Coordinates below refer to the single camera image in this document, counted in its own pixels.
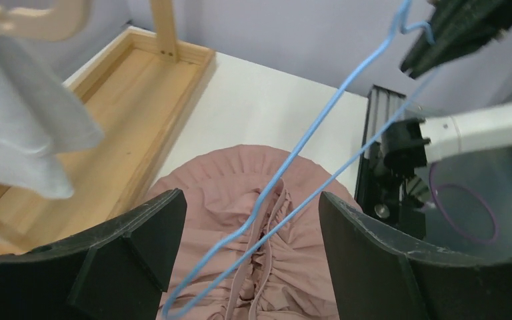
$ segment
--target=wooden rack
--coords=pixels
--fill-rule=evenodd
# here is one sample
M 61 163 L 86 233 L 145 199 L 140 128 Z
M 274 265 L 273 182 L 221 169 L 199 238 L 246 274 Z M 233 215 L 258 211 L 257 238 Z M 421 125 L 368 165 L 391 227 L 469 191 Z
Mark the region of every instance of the wooden rack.
M 156 34 L 127 29 L 70 86 L 105 132 L 98 147 L 60 156 L 75 195 L 0 185 L 0 238 L 14 246 L 1 251 L 68 237 L 140 203 L 215 68 L 213 50 L 176 39 L 171 0 L 151 8 Z

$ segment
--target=wall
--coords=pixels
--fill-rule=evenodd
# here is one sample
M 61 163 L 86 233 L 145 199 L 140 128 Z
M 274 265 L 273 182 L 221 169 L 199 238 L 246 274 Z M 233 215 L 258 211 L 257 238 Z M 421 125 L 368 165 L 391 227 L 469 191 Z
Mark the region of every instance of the wall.
M 10 7 L 44 9 L 53 0 L 0 0 Z M 88 24 L 76 36 L 60 42 L 28 41 L 42 60 L 62 79 L 68 78 L 106 46 L 131 19 L 125 0 L 93 0 Z
M 133 24 L 152 29 L 149 0 L 127 0 Z M 400 0 L 174 0 L 180 39 L 300 77 L 338 86 L 383 40 Z M 432 6 L 413 0 L 410 21 Z M 398 66 L 416 35 L 401 36 L 350 86 L 373 83 L 410 93 L 415 82 Z M 420 102 L 450 112 L 500 101 L 512 91 L 512 32 L 480 54 L 441 70 Z

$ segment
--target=pink cloth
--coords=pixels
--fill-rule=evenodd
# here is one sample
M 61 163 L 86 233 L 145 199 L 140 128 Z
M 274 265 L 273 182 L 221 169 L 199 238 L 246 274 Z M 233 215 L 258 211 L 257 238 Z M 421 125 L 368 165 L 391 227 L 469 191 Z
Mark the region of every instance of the pink cloth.
M 147 199 L 173 188 L 182 189 L 187 199 L 170 291 L 218 240 L 246 221 L 261 190 L 288 154 L 271 147 L 239 145 L 196 157 L 154 184 Z M 329 176 L 314 162 L 296 158 L 266 198 L 250 232 L 214 256 L 181 292 L 173 310 L 206 288 Z M 326 190 L 356 205 L 340 183 L 333 182 Z M 301 210 L 184 319 L 338 319 L 318 202 L 317 197 Z M 162 296 L 161 305 L 166 296 Z

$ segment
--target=wooden post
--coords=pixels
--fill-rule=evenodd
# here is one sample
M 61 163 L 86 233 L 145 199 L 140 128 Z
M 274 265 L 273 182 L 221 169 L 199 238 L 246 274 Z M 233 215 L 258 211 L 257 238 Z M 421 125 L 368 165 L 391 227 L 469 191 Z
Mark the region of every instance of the wooden post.
M 172 0 L 150 0 L 150 7 L 160 55 L 164 60 L 178 62 Z

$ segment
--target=wooden tray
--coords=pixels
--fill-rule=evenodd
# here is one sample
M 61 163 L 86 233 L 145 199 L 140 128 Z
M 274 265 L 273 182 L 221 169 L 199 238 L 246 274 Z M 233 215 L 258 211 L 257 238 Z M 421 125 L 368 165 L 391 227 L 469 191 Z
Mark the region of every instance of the wooden tray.
M 213 50 L 175 40 L 170 0 L 151 3 L 157 36 L 129 28 L 71 86 L 105 132 L 98 147 L 60 156 L 75 195 L 0 185 L 0 238 L 28 250 L 139 204 L 215 67 Z

